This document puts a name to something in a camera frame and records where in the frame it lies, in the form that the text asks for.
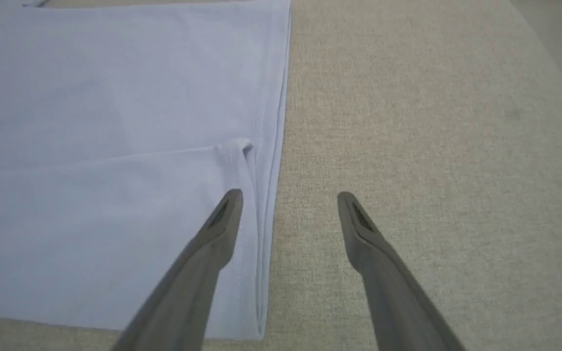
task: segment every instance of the gray cloth surface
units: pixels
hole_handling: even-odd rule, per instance
[[[376,349],[348,190],[470,350],[562,350],[562,75],[517,10],[294,0],[289,67],[267,335],[205,349]],[[0,320],[0,350],[116,337]]]

